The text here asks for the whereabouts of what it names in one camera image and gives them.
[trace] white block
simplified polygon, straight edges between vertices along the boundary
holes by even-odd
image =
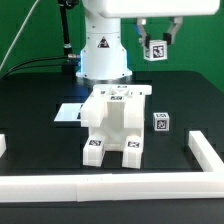
[[[0,134],[0,157],[2,157],[5,150],[6,150],[5,135]]]
[[[144,128],[145,96],[128,98],[124,107],[124,128]]]
[[[76,184],[77,201],[113,200],[113,175],[85,175],[84,181]]]
[[[168,113],[153,113],[155,131],[169,131],[170,117]]]
[[[82,127],[99,127],[106,114],[102,97],[90,96],[81,109]]]
[[[0,202],[77,201],[79,179],[74,175],[0,177]]]
[[[142,159],[143,143],[138,136],[128,136],[126,138],[123,151],[122,166],[127,168],[140,169]]]
[[[201,131],[190,131],[188,145],[203,171],[224,172],[224,164]]]
[[[90,135],[83,149],[83,165],[100,167],[105,154],[105,136]]]

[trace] qr-like marker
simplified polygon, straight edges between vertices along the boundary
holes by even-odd
[[[128,147],[139,148],[139,146],[140,146],[139,142],[128,142]]]
[[[157,121],[157,129],[166,129],[167,121],[161,120]]]
[[[91,141],[89,142],[89,145],[100,146],[100,145],[101,145],[101,141],[91,140]]]

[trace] green wall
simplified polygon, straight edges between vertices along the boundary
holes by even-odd
[[[1,0],[0,61],[33,3],[34,0]],[[68,18],[73,48],[79,53],[85,44],[82,5],[69,11]],[[176,37],[175,45],[169,46],[167,61],[148,63],[143,60],[133,24],[133,19],[122,20],[122,42],[128,50],[129,68],[134,71],[197,71],[224,91],[224,0],[215,16],[184,18],[184,25]],[[168,18],[148,19],[146,29],[153,39],[160,39],[168,26]],[[62,55],[62,46],[57,0],[41,0],[4,71],[23,60]]]

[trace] white block structure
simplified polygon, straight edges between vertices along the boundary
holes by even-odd
[[[6,150],[5,135],[0,134],[0,158],[4,154],[5,150]]]
[[[221,159],[200,131],[189,133],[189,147],[204,172],[4,176],[0,202],[224,198]]]
[[[153,126],[155,131],[169,131],[170,117],[168,113],[153,113]]]
[[[89,142],[103,138],[99,152],[124,151],[124,167],[140,168],[144,142],[145,96],[149,85],[95,85],[81,108],[81,126],[89,128],[89,139],[83,151],[83,164],[99,166],[88,157]],[[138,144],[138,149],[131,146]]]
[[[224,165],[200,131],[190,131],[189,147],[205,172],[224,172]]]

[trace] black tabletop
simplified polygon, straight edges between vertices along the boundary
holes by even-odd
[[[201,171],[187,146],[190,130],[201,130],[216,152],[224,152],[224,95],[194,72],[137,72],[135,84],[152,85],[146,97],[140,170],[121,167],[122,154],[107,152],[101,168],[82,166],[88,129],[54,122],[62,103],[83,103],[91,87],[61,74],[17,74],[0,82],[0,134],[7,151],[1,175],[95,174]],[[168,112],[170,131],[153,130],[153,112]],[[0,204],[4,223],[223,223],[222,199],[85,203]]]

